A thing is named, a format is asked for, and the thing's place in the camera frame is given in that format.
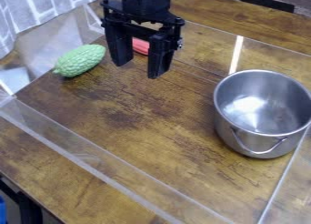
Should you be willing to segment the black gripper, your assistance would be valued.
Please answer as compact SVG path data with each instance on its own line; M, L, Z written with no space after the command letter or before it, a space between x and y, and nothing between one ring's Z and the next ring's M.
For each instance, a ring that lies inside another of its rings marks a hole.
M122 66L132 58L132 38L149 41L146 75L169 71L173 50L182 46L184 20L169 12L170 0L102 0L101 26L110 58Z

